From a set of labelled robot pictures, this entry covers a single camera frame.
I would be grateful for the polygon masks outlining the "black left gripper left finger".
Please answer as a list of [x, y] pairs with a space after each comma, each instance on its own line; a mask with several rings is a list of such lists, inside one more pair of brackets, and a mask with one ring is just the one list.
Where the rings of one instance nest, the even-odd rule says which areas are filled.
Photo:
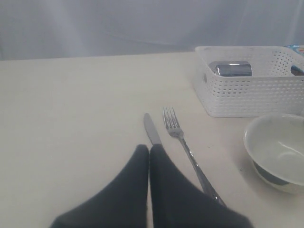
[[144, 228], [147, 226], [149, 150], [136, 146], [120, 173], [99, 193], [58, 216], [53, 228]]

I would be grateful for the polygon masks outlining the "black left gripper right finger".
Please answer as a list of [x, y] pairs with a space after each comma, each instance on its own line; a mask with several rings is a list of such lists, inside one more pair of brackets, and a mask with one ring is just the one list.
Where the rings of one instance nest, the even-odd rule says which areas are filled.
[[150, 150], [150, 187], [156, 228], [251, 228], [249, 219], [197, 189], [174, 165], [165, 149]]

